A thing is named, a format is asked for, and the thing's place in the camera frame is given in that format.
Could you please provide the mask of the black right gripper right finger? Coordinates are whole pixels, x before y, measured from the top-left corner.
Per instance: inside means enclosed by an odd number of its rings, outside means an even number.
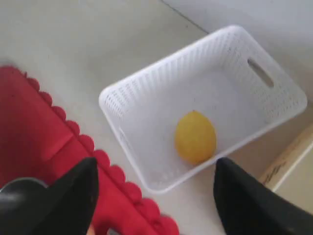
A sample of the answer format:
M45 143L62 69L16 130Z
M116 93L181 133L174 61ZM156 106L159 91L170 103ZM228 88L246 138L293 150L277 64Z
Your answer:
M213 195L227 235L311 235L313 216L278 196L229 158L216 162Z

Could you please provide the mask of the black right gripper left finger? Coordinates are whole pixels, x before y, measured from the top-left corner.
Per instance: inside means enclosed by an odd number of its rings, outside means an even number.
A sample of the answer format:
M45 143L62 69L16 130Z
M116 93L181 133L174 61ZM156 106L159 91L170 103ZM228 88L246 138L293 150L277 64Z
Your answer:
M86 235L99 194L97 161L85 158L38 197L49 214L0 223L2 235Z

